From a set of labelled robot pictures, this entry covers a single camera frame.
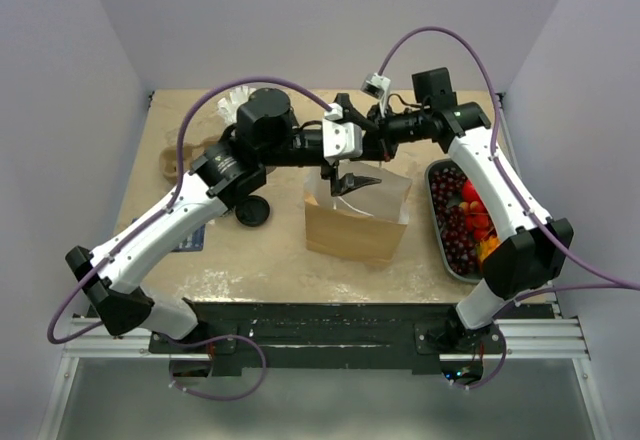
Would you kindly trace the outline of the brown paper takeout bag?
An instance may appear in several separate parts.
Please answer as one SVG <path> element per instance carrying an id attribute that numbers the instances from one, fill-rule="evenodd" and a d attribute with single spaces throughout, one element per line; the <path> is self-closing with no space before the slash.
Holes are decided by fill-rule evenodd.
<path id="1" fill-rule="evenodd" d="M 341 170 L 381 182 L 333 197 L 320 170 L 310 169 L 303 190 L 306 248 L 385 267 L 392 262 L 409 222 L 412 180 L 360 162 L 343 164 Z"/>

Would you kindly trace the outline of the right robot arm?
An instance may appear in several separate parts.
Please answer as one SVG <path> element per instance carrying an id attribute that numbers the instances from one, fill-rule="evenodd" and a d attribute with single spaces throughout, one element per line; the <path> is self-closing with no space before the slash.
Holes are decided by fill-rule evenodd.
<path id="1" fill-rule="evenodd" d="M 438 144 L 471 181 L 493 222 L 500 243 L 482 263 L 482 281 L 457 304 L 457 321 L 445 329 L 452 350 L 469 352 L 481 340 L 480 328 L 508 301 L 559 275 L 565 261 L 562 250 L 570 245 L 573 228 L 565 219 L 553 219 L 531 196 L 493 144 L 481 107 L 458 102 L 447 69 L 415 75 L 414 95 L 420 107 L 412 113 L 390 111 L 390 80 L 381 74 L 368 75 L 362 90 L 379 102 L 369 116 L 384 139 L 396 144 L 429 139 Z"/>

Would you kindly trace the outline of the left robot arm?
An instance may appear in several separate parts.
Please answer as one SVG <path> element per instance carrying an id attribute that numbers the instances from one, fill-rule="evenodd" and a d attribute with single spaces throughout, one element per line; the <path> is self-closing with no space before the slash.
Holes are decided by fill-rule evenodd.
<path id="1" fill-rule="evenodd" d="M 145 328 L 196 352 L 207 328 L 186 301 L 146 292 L 147 274 L 189 234 L 264 186 L 270 167 L 319 167 L 336 196 L 374 184 L 339 175 L 338 165 L 386 158 L 387 132 L 383 120 L 363 116 L 346 94 L 326 104 L 321 120 L 301 124 L 284 91 L 257 89 L 240 102 L 219 140 L 179 168 L 175 186 L 157 204 L 103 244 L 72 248 L 65 261 L 111 335 Z"/>

